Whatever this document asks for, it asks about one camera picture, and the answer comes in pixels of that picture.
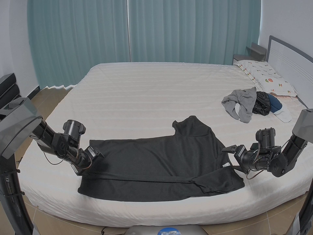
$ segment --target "pile of clothes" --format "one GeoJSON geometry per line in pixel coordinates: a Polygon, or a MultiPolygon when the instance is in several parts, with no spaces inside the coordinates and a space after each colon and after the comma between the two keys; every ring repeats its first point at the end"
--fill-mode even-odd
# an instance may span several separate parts
{"type": "Polygon", "coordinates": [[[288,108],[275,96],[266,92],[257,92],[256,87],[245,90],[234,90],[224,97],[222,105],[234,119],[249,123],[252,113],[268,115],[272,112],[284,123],[291,121],[288,108]]]}

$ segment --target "blue round sticker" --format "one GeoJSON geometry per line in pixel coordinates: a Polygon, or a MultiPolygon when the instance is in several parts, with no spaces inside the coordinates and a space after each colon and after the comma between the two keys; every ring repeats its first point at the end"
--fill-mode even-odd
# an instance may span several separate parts
{"type": "Polygon", "coordinates": [[[175,228],[166,227],[160,230],[157,235],[181,235],[181,233],[175,228]]]}

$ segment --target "white label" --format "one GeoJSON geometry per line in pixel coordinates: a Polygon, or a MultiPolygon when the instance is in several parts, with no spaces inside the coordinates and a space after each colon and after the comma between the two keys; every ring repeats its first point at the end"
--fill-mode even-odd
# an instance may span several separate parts
{"type": "Polygon", "coordinates": [[[226,163],[223,165],[223,167],[227,167],[227,166],[230,166],[230,163],[226,163]]]}
{"type": "Polygon", "coordinates": [[[240,156],[241,156],[241,154],[244,152],[244,150],[245,150],[245,146],[243,146],[243,147],[241,148],[241,150],[239,151],[239,153],[238,153],[238,157],[240,157],[240,156]]]}
{"type": "Polygon", "coordinates": [[[94,153],[94,151],[92,150],[92,148],[91,148],[90,146],[88,147],[88,151],[90,152],[90,154],[91,154],[93,157],[96,156],[96,154],[94,153]]]}
{"type": "Polygon", "coordinates": [[[75,165],[71,164],[71,167],[73,168],[75,173],[78,173],[78,170],[76,169],[75,165]]]}

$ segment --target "curtain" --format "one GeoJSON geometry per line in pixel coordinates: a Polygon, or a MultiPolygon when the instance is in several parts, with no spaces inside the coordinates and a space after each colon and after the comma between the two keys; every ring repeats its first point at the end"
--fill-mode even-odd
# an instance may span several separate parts
{"type": "Polygon", "coordinates": [[[99,63],[129,62],[127,0],[28,0],[41,88],[77,84],[99,63]]]}
{"type": "Polygon", "coordinates": [[[261,0],[129,0],[131,59],[230,65],[260,17],[261,0]]]}

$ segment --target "baseboard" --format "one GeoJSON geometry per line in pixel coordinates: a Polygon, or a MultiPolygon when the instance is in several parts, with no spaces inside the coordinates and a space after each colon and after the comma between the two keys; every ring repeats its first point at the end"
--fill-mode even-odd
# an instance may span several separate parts
{"type": "Polygon", "coordinates": [[[38,85],[38,87],[37,87],[36,89],[34,89],[27,97],[28,97],[29,99],[32,99],[34,96],[36,96],[36,94],[37,94],[38,92],[40,92],[40,87],[39,87],[39,85],[38,85]]]}

